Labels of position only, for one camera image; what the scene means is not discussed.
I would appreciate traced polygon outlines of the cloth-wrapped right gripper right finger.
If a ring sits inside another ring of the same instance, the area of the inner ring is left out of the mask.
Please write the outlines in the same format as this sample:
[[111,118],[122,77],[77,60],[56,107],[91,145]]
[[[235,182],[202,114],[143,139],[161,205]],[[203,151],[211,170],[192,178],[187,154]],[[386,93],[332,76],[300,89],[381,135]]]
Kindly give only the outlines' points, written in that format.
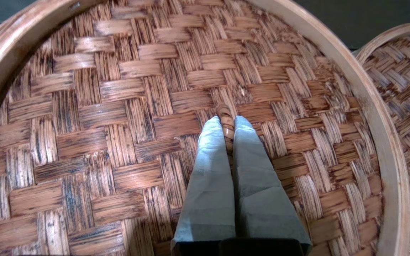
[[312,242],[251,123],[235,118],[237,221],[243,248],[256,254],[308,254]]

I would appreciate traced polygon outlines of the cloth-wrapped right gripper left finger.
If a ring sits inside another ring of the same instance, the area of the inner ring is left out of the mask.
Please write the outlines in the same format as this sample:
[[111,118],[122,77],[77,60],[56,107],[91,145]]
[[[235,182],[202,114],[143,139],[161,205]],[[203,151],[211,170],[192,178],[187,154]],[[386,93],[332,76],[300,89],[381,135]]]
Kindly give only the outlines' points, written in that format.
[[234,185],[218,117],[206,121],[174,237],[173,254],[218,254],[236,238]]

